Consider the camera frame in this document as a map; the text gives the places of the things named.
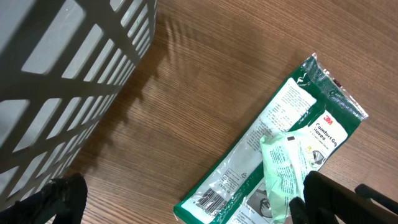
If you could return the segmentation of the green 3M glove package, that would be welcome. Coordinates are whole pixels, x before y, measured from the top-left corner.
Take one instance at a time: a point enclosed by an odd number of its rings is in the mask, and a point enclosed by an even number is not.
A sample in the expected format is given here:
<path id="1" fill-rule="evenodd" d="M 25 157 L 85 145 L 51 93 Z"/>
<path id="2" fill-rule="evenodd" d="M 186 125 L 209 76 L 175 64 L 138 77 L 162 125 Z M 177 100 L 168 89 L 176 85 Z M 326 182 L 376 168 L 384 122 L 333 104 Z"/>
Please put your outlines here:
<path id="1" fill-rule="evenodd" d="M 211 172 L 174 207 L 184 223 L 284 223 L 303 182 L 368 117 L 313 54 Z"/>

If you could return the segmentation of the light teal wipes packet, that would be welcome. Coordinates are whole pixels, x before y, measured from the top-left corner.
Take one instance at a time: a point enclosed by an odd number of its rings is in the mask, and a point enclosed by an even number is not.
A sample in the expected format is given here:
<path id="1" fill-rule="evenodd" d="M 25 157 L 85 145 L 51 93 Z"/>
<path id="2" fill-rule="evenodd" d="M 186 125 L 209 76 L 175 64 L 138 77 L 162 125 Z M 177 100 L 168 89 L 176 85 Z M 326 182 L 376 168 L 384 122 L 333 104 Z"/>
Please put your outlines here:
<path id="1" fill-rule="evenodd" d="M 290 216 L 291 200 L 304 199 L 303 182 L 312 170 L 304 149 L 307 139 L 301 131 L 260 139 L 264 182 L 274 223 L 284 223 Z"/>

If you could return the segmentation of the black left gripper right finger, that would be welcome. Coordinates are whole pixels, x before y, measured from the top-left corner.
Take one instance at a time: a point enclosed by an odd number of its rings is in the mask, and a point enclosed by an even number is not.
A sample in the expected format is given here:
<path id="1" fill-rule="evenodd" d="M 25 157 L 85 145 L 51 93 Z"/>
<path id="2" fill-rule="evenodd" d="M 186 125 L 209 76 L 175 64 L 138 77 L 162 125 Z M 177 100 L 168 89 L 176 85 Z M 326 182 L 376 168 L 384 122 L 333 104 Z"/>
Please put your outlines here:
<path id="1" fill-rule="evenodd" d="M 354 191 L 311 171 L 304 180 L 304 198 L 289 203 L 294 224 L 397 223 L 397 202 L 365 184 Z"/>

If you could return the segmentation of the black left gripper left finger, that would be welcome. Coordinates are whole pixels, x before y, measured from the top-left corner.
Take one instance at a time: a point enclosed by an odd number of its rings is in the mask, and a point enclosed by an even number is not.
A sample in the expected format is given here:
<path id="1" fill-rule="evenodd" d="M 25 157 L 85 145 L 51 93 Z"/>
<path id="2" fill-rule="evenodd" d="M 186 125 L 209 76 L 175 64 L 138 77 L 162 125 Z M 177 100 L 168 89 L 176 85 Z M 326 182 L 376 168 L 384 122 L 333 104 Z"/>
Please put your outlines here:
<path id="1" fill-rule="evenodd" d="M 52 179 L 40 191 L 1 211 L 1 223 L 81 223 L 88 196 L 84 177 Z"/>

